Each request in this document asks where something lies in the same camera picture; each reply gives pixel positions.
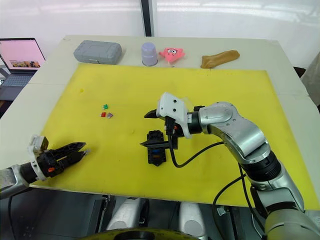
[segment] gray plastic case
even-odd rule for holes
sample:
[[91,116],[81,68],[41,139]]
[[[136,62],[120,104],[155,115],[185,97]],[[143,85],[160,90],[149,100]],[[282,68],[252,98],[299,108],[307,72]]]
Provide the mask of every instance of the gray plastic case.
[[79,62],[92,64],[117,64],[121,54],[119,43],[90,40],[84,40],[73,52]]

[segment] yellow mat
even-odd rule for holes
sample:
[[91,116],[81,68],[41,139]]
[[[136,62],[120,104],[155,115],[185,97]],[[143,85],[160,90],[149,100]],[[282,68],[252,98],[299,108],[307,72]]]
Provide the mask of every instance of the yellow mat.
[[[164,129],[161,119],[145,119],[163,92],[184,98],[189,106],[233,103],[256,123],[297,184],[307,209],[319,209],[305,164],[277,95],[265,71],[209,70],[80,64],[53,109],[42,134],[49,148],[86,142],[91,152],[61,175],[36,185],[77,192],[212,203],[218,191],[239,174],[224,145],[197,157],[184,168],[167,162],[148,164],[139,143],[150,130]],[[114,117],[100,117],[108,104]],[[213,135],[179,139],[178,163],[218,142]],[[241,183],[230,187],[219,204],[246,206]]]

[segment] laptop keyboard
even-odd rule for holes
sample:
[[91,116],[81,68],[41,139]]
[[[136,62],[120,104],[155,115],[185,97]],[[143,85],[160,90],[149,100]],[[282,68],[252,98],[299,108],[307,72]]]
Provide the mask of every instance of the laptop keyboard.
[[32,76],[30,75],[9,75],[4,82],[1,84],[2,86],[8,87],[24,87],[28,84]]

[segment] table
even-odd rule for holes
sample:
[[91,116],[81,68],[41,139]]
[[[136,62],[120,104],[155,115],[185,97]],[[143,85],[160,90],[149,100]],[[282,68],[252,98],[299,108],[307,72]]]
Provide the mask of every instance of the table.
[[[174,64],[176,68],[199,68],[202,55],[238,50],[239,59],[216,68],[267,71],[320,201],[320,114],[281,46],[273,40],[67,35],[0,119],[1,169],[29,160],[30,138],[41,133],[76,70],[73,52],[83,40],[119,43],[123,56],[118,64],[127,66],[143,66],[141,45],[145,42],[154,43],[158,51],[183,48],[186,56]],[[168,65],[161,61],[155,67]]]

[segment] white wall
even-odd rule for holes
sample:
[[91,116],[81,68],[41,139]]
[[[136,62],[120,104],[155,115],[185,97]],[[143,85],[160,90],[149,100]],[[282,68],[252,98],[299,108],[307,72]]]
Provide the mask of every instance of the white wall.
[[292,65],[302,68],[320,51],[320,0],[152,1],[158,37],[278,40]]
[[140,0],[0,0],[0,38],[35,38],[48,57],[65,35],[144,36]]

